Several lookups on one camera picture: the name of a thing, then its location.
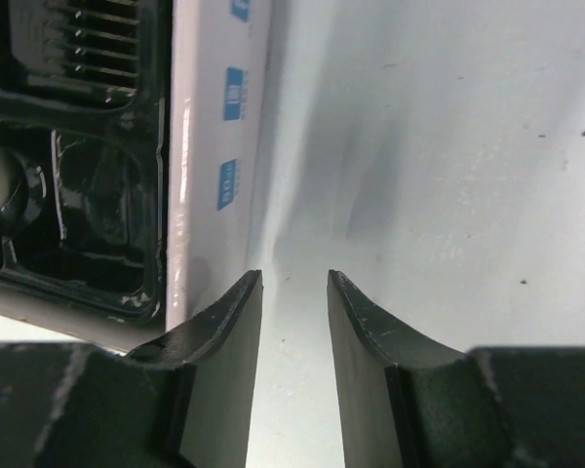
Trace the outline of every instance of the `black grille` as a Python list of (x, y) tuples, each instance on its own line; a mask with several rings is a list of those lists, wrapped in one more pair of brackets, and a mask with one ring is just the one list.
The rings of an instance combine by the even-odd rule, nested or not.
[(45, 0), (43, 66), (29, 84), (110, 105), (137, 92), (137, 0)]

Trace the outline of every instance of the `blue label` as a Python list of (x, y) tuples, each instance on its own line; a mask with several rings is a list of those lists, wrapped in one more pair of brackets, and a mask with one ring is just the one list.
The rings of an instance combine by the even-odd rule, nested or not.
[(218, 202), (217, 210), (223, 210), (234, 201), (236, 196), (237, 160), (233, 159), (221, 165), (218, 177)]
[(245, 72), (230, 66), (225, 77), (223, 120), (240, 120), (243, 108)]
[(239, 20), (250, 20), (250, 0), (230, 0), (231, 12)]

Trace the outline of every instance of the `white wall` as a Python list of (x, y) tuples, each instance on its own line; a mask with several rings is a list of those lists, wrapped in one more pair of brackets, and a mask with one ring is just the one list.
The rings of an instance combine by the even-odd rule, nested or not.
[(585, 344), (585, 0), (275, 0), (272, 34), (248, 466), (342, 466), (329, 268), (459, 349)]

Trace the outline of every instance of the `black plastic housing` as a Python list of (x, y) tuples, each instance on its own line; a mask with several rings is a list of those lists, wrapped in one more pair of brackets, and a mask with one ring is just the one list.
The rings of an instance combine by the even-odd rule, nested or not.
[(142, 321), (165, 291), (171, 0), (0, 1), (0, 283)]

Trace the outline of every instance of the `scratch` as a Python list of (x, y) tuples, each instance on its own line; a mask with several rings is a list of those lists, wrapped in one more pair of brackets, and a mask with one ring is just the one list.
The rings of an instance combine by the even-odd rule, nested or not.
[[(79, 144), (83, 144), (85, 142), (85, 140), (83, 138), (76, 138), (74, 139), (73, 142), (66, 144), (61, 150), (60, 150), (60, 155), (62, 156), (64, 154), (65, 151), (67, 151), (69, 148), (73, 148), (74, 146), (78, 146)], [(59, 136), (58, 137), (58, 145), (62, 144), (62, 137)]]
[(145, 369), (143, 369), (143, 376), (145, 377), (145, 383), (147, 384), (147, 387), (149, 387), (149, 389), (152, 391), (152, 395), (158, 395), (156, 387), (154, 386), (154, 382), (152, 382), (152, 379), (149, 377), (149, 373), (147, 373), (147, 370)]
[(122, 305), (126, 305), (128, 302), (130, 302), (131, 305), (134, 307), (142, 307), (143, 304), (146, 304), (150, 300), (151, 300), (150, 297), (145, 292), (141, 292), (140, 295), (133, 296), (124, 295), (121, 298), (121, 303)]
[(386, 336), (387, 334), (392, 334), (392, 333), (396, 333), (396, 332), (397, 332), (396, 330), (386, 331), (386, 332), (382, 333), (379, 337)]
[(67, 238), (67, 229), (65, 223), (62, 220), (62, 210), (60, 209), (60, 192), (59, 192), (59, 177), (60, 177), (60, 166), (59, 158), (62, 156), (60, 151), (60, 137), (56, 130), (52, 130), (52, 180), (55, 186), (55, 205), (57, 209), (58, 218), (58, 230), (60, 232), (60, 239), (64, 241)]
[(69, 363), (63, 370), (62, 379), (52, 395), (50, 416), (35, 441), (35, 453), (39, 453), (45, 447), (54, 424), (63, 416), (70, 392), (85, 371), (89, 355), (93, 352), (92, 348), (82, 345), (70, 346), (70, 348)]

